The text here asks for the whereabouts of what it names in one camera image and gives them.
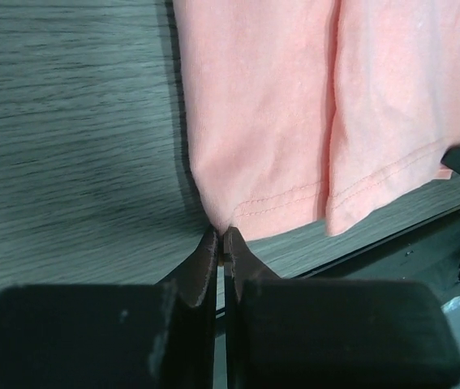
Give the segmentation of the salmon pink t shirt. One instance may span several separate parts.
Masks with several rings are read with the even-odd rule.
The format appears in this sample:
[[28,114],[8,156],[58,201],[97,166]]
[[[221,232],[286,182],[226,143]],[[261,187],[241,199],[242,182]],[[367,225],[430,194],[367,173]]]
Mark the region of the salmon pink t shirt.
[[176,1],[187,146],[210,223],[344,233],[451,170],[460,1]]

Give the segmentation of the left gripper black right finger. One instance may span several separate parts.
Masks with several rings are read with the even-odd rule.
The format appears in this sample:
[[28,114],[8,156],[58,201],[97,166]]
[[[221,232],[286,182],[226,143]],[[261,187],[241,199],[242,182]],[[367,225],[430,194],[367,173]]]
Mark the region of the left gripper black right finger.
[[283,279],[222,238],[230,388],[451,388],[460,349],[440,302],[402,280]]

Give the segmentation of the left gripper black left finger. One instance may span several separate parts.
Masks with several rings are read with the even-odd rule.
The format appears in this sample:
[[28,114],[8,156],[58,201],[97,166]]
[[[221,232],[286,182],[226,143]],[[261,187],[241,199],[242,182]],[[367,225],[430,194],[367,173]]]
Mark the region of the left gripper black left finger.
[[156,284],[0,291],[0,388],[210,388],[217,243]]

